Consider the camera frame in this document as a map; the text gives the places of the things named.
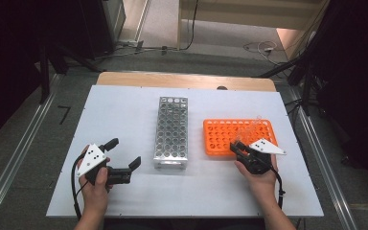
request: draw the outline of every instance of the human hand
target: human hand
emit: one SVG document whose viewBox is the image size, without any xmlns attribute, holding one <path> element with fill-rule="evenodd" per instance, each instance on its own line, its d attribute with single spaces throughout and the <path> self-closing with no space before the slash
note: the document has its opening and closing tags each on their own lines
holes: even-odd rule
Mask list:
<svg viewBox="0 0 368 230">
<path fill-rule="evenodd" d="M 85 153 L 88 150 L 88 146 L 82 151 Z M 89 218 L 92 221 L 101 221 L 104 218 L 104 214 L 107 208 L 108 192 L 106 190 L 107 180 L 107 168 L 102 167 L 97 174 L 95 185 L 92 185 L 84 176 L 79 179 L 82 188 L 82 196 L 84 201 L 84 209 L 82 213 L 82 219 Z"/>
<path fill-rule="evenodd" d="M 271 163 L 274 170 L 278 171 L 276 156 L 274 154 L 271 154 Z M 273 171 L 268 171 L 264 174 L 252 174 L 240 161 L 235 161 L 235 165 L 239 172 L 247 179 L 250 191 L 260 204 L 264 201 L 275 201 L 274 188 L 276 175 Z"/>
</svg>

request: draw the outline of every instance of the orange rack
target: orange rack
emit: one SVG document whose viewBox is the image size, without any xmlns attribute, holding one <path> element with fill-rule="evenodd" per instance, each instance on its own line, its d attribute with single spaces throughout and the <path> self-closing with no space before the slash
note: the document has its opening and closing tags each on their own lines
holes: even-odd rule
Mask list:
<svg viewBox="0 0 368 230">
<path fill-rule="evenodd" d="M 230 156 L 229 144 L 240 140 L 246 145 L 265 138 L 277 146 L 269 120 L 262 119 L 207 119 L 204 120 L 205 151 L 212 156 Z"/>
</svg>

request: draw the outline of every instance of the wire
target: wire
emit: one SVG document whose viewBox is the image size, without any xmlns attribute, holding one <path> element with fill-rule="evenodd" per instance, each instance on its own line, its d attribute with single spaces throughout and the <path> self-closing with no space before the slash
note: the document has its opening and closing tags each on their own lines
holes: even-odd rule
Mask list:
<svg viewBox="0 0 368 230">
<path fill-rule="evenodd" d="M 88 184 L 88 180 L 85 182 L 85 184 L 82 185 L 82 187 L 80 187 L 79 191 L 77 192 L 76 196 L 79 195 L 79 193 L 82 191 L 83 187 L 85 187 L 85 185 Z"/>
<path fill-rule="evenodd" d="M 192 26 L 192 38 L 191 38 L 191 41 L 187 45 L 186 48 L 177 50 L 174 47 L 168 47 L 168 46 L 162 46 L 160 48 L 160 47 L 137 47 L 137 46 L 126 45 L 126 46 L 123 46 L 121 48 L 117 48 L 114 52 L 116 52 L 118 50 L 124 50 L 124 49 L 136 49 L 136 50 L 139 49 L 139 51 L 135 51 L 133 53 L 127 53 L 127 54 L 120 54 L 120 55 L 110 55 L 110 56 L 107 56 L 106 58 L 108 58 L 108 57 L 124 57 L 124 56 L 130 56 L 130 55 L 138 55 L 138 54 L 142 54 L 142 53 L 150 52 L 150 51 L 161 51 L 161 52 L 173 51 L 173 52 L 181 52 L 181 51 L 188 50 L 190 48 L 190 46 L 193 44 L 193 41 L 194 41 L 194 27 L 195 27 L 195 23 L 196 23 L 196 10 L 198 8 L 198 2 L 199 2 L 199 0 L 196 0 L 195 10 L 194 10 L 194 17 L 193 17 L 193 26 Z"/>
<path fill-rule="evenodd" d="M 275 46 L 274 47 L 271 47 L 271 48 L 273 48 L 273 50 L 277 47 L 277 44 L 276 44 L 276 42 L 274 42 L 274 41 L 262 41 L 262 42 L 259 42 L 259 44 L 258 44 L 258 52 L 259 52 L 259 54 L 263 57 L 263 58 L 265 58 L 266 60 L 268 60 L 268 61 L 270 61 L 271 63 L 273 63 L 273 64 L 275 64 L 275 65 L 280 65 L 279 63 L 277 63 L 277 62 L 274 62 L 274 61 L 272 61 L 270 58 L 268 58 L 268 55 L 271 53 L 268 53 L 268 55 L 266 56 L 265 54 L 263 54 L 262 53 L 262 51 L 261 51 L 261 49 L 260 49 L 260 46 L 263 44 L 263 43 L 267 43 L 267 42 L 271 42 L 271 43 L 273 43 Z"/>
<path fill-rule="evenodd" d="M 77 218 L 81 219 L 81 210 L 79 206 L 79 202 L 77 200 L 77 193 L 76 193 L 76 176 L 74 175 L 76 171 L 76 167 L 79 164 L 79 161 L 85 156 L 85 153 L 81 154 L 77 157 L 76 161 L 73 164 L 73 168 L 71 170 L 71 190 L 73 192 L 73 199 L 74 199 L 74 209 L 76 210 Z"/>
<path fill-rule="evenodd" d="M 199 0 L 196 0 L 195 2 L 195 9 L 194 9 L 194 17 L 193 17 L 193 27 L 192 27 L 192 35 L 191 35 L 191 41 L 190 43 L 187 45 L 186 48 L 184 49 L 180 49 L 180 50 L 188 50 L 190 48 L 190 46 L 193 44 L 194 41 L 194 25 L 196 24 L 196 10 L 198 9 L 198 2 Z"/>
<path fill-rule="evenodd" d="M 300 147 L 301 154 L 303 155 L 304 162 L 306 163 L 307 170 L 309 171 L 310 167 L 309 167 L 306 152 L 304 151 L 303 145 L 301 144 L 300 137 L 298 136 L 297 131 L 295 130 L 295 124 L 296 124 L 296 120 L 297 120 L 297 116 L 295 114 L 298 114 L 298 111 L 300 110 L 302 101 L 303 101 L 302 99 L 297 99 L 297 100 L 291 101 L 289 103 L 285 103 L 285 106 L 296 103 L 296 105 L 287 113 L 287 115 L 292 113 L 291 114 L 292 131 L 294 132 L 295 138 L 297 139 L 298 146 Z"/>
</svg>

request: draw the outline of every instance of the floor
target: floor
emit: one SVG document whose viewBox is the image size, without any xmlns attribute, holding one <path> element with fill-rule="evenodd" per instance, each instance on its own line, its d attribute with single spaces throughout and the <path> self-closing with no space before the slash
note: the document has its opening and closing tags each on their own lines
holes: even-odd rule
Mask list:
<svg viewBox="0 0 368 230">
<path fill-rule="evenodd" d="M 145 41 L 146 46 L 174 46 L 176 41 L 176 23 L 171 20 L 157 20 L 157 9 L 163 9 L 174 17 L 176 1 L 151 0 L 149 11 L 146 14 L 143 31 L 139 38 Z M 183 35 L 187 31 L 187 21 L 183 21 Z M 287 61 L 284 52 L 281 52 L 281 43 L 275 30 L 269 28 L 232 28 L 231 25 L 216 25 L 203 22 L 195 23 L 195 38 L 191 49 L 184 53 L 168 52 L 161 56 L 158 52 L 147 52 L 140 55 L 124 57 L 109 57 L 95 61 L 99 67 L 109 71 L 153 71 L 168 73 L 208 74 L 219 76 L 258 76 L 273 68 L 275 64 L 263 57 L 257 51 L 256 42 L 270 40 L 276 42 L 279 51 L 271 53 L 267 58 L 275 62 Z M 251 43 L 249 50 L 243 45 Z M 116 54 L 125 54 L 122 50 Z M 86 70 L 75 63 L 67 76 L 57 76 L 52 81 L 56 95 L 47 107 L 38 105 L 40 91 L 37 89 L 8 120 L 0 131 L 0 179 L 11 159 L 16 155 L 22 164 L 14 172 L 10 187 L 2 190 L 0 200 L 0 229 L 71 229 L 76 224 L 73 218 L 46 218 L 48 204 L 56 186 L 58 174 L 61 170 L 65 154 L 73 139 L 83 106 L 90 86 L 95 84 L 98 74 Z M 281 93 L 284 102 L 295 100 L 301 92 L 299 87 L 290 87 L 285 81 L 289 71 L 273 76 L 277 90 Z M 64 119 L 65 109 L 70 107 Z M 29 130 L 29 124 L 39 109 L 45 110 L 45 117 L 36 124 L 32 132 L 34 139 L 24 149 L 18 144 L 23 142 L 23 134 Z M 303 116 L 296 116 L 296 134 L 300 138 L 301 148 L 307 156 L 307 165 L 311 179 L 320 199 L 325 217 L 306 218 L 300 223 L 300 229 L 368 229 L 368 172 L 361 168 L 342 165 L 344 156 L 334 133 L 331 121 L 323 116 L 316 107 L 311 107 L 310 119 L 319 137 L 323 151 L 341 188 L 342 194 L 350 207 L 355 220 L 354 226 L 345 226 L 335 209 L 329 185 L 324 179 L 311 139 L 304 127 Z M 191 222 L 184 219 L 178 222 L 177 229 Z"/>
</svg>

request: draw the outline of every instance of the black cable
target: black cable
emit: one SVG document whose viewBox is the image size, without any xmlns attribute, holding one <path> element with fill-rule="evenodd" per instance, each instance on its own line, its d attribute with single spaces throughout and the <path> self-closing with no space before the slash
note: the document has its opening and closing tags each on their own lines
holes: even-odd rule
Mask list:
<svg viewBox="0 0 368 230">
<path fill-rule="evenodd" d="M 187 45 L 186 48 L 184 49 L 179 49 L 179 51 L 185 51 L 185 50 L 188 50 L 190 48 L 190 46 L 193 44 L 193 41 L 194 41 L 194 27 L 195 27 L 195 24 L 196 24 L 196 10 L 198 9 L 198 2 L 199 0 L 196 0 L 196 3 L 195 3 L 195 10 L 194 10 L 194 17 L 193 17 L 193 26 L 192 26 L 192 37 L 191 37 L 191 41 L 190 43 Z M 162 48 L 160 47 L 136 47 L 136 46 L 130 46 L 130 45 L 127 45 L 125 47 L 121 47 L 121 48 L 118 48 L 116 49 L 115 51 L 118 51 L 118 50 L 123 50 L 123 49 L 128 49 L 128 48 L 132 48 L 132 49 L 140 49 L 140 51 L 136 51 L 134 53 L 131 53 L 131 54 L 121 54 L 120 56 L 127 56 L 127 55 L 137 55 L 137 54 L 141 54 L 141 53 L 144 53 L 146 51 L 177 51 L 176 48 L 174 47 L 168 47 L 168 46 L 162 46 Z"/>
<path fill-rule="evenodd" d="M 73 164 L 73 168 L 71 170 L 71 190 L 73 192 L 73 199 L 74 199 L 74 209 L 76 210 L 76 215 L 78 220 L 81 219 L 81 210 L 79 206 L 79 202 L 77 200 L 77 193 L 76 193 L 76 176 L 75 171 L 76 167 L 79 164 L 79 161 L 85 156 L 85 153 L 81 154 L 79 157 L 77 157 L 76 161 Z"/>
<path fill-rule="evenodd" d="M 76 196 L 78 196 L 78 195 L 79 195 L 79 193 L 82 191 L 83 187 L 85 187 L 85 185 L 86 185 L 86 184 L 88 184 L 88 180 L 85 182 L 85 184 L 83 184 L 83 185 L 80 187 L 80 189 L 79 189 L 79 191 L 77 192 Z"/>
<path fill-rule="evenodd" d="M 190 46 L 193 44 L 194 41 L 194 25 L 196 24 L 196 10 L 198 9 L 198 2 L 199 0 L 196 0 L 195 2 L 195 9 L 194 9 L 194 17 L 193 17 L 193 27 L 192 27 L 192 34 L 191 34 L 191 41 L 190 43 L 187 45 L 186 48 L 184 49 L 180 49 L 180 50 L 188 50 L 190 48 Z"/>
</svg>

